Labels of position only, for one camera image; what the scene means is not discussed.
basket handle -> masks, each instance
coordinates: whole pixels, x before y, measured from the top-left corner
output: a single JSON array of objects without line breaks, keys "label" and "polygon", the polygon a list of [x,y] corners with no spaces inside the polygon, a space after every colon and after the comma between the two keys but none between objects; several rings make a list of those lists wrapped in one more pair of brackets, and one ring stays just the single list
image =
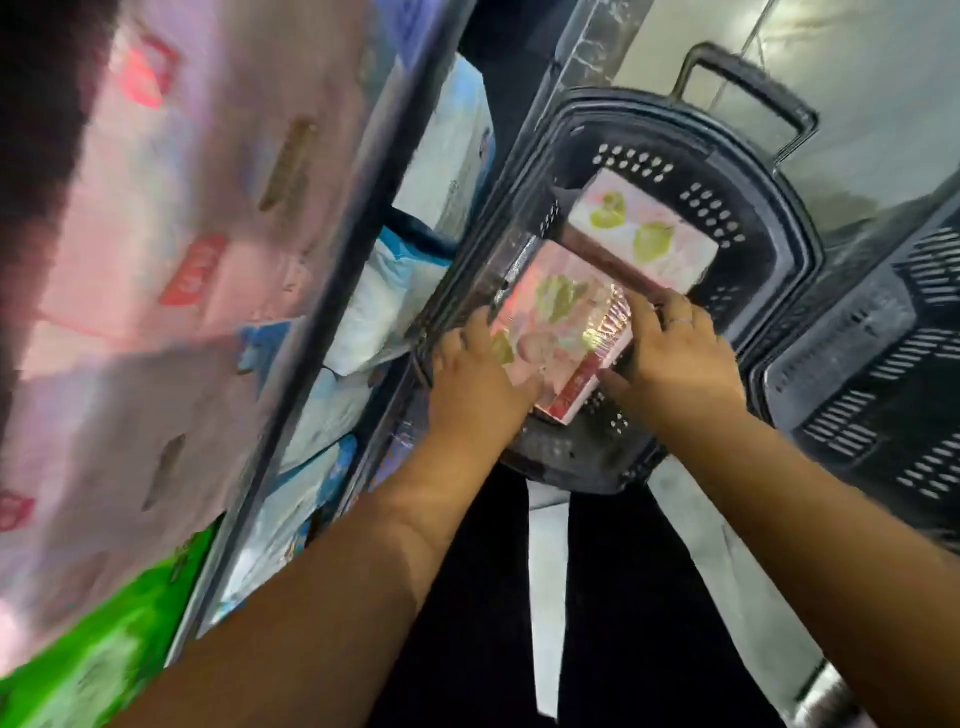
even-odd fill
[{"label": "basket handle", "polygon": [[683,100],[690,76],[698,65],[739,86],[796,130],[797,135],[793,140],[777,152],[774,157],[775,164],[780,164],[817,133],[820,114],[785,85],[770,78],[762,69],[715,43],[699,43],[686,54],[677,84],[670,94],[677,101]]}]

green package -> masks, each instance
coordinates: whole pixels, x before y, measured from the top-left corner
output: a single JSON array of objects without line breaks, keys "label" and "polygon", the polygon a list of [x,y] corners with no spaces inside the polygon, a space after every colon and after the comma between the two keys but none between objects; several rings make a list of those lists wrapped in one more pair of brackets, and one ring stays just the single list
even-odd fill
[{"label": "green package", "polygon": [[94,728],[163,670],[216,526],[0,680],[0,728]]}]

black pants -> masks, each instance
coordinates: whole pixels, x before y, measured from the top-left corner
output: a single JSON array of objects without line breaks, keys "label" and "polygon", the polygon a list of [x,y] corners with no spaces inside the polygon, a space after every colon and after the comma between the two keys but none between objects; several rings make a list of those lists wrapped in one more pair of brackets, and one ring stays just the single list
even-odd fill
[{"label": "black pants", "polygon": [[[782,728],[686,546],[645,486],[570,501],[562,726]],[[470,508],[370,726],[531,726],[537,714],[522,477]]]}]

left hand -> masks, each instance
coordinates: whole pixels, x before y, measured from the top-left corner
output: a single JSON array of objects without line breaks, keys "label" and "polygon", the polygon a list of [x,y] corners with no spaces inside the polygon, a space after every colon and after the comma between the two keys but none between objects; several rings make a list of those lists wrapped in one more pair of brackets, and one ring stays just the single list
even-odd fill
[{"label": "left hand", "polygon": [[430,434],[452,447],[484,459],[496,459],[523,426],[543,393],[543,377],[534,375],[515,387],[493,355],[487,321],[479,308],[467,325],[449,331],[433,354]]}]

hand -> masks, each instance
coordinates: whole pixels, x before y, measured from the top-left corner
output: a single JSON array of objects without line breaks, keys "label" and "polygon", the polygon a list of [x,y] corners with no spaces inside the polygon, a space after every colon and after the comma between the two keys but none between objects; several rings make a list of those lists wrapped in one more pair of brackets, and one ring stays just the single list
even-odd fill
[{"label": "hand", "polygon": [[454,447],[494,460],[516,437],[543,393],[542,376],[515,387],[493,355],[488,307],[449,331],[433,354],[430,432]]},{"label": "hand", "polygon": [[661,325],[649,301],[627,294],[634,360],[626,378],[610,370],[600,373],[604,391],[655,434],[683,426],[705,407],[746,410],[736,354],[713,332],[710,315],[679,293],[665,296]]}]

